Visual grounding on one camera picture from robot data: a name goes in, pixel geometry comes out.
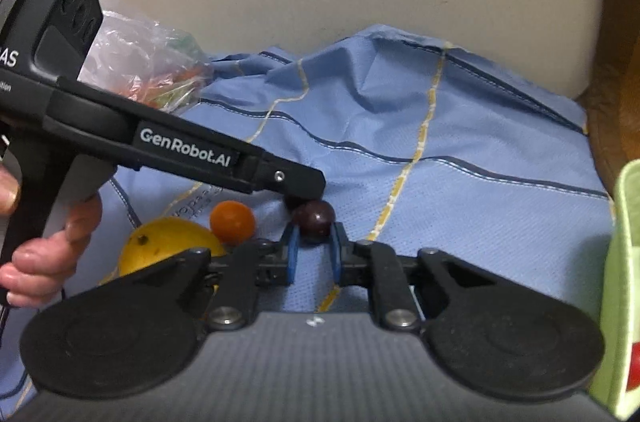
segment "gray ribbed surface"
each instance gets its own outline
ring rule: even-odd
[[[613,421],[587,396],[554,404],[494,402],[444,375],[420,341],[367,314],[262,313],[210,336],[171,381],[131,398],[41,394],[12,422],[590,422]]]

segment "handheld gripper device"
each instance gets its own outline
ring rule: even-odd
[[[0,2],[2,163],[21,182],[17,209],[0,226],[0,265],[21,243],[63,229],[68,208],[118,165],[244,193],[322,196],[321,171],[78,82],[101,23],[98,0]]]

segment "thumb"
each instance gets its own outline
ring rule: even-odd
[[[10,215],[18,205],[18,181],[0,166],[0,215]]]

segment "yellow fruit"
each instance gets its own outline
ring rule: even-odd
[[[140,225],[129,237],[118,260],[121,276],[148,267],[192,247],[206,247],[211,256],[225,249],[207,228],[177,217],[165,217]]]

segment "metal screw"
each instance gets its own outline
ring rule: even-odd
[[[240,310],[233,307],[218,307],[209,314],[209,323],[232,325],[242,319]]]
[[[413,325],[418,318],[410,310],[404,308],[396,308],[386,313],[385,320],[389,325],[397,328],[406,328]]]

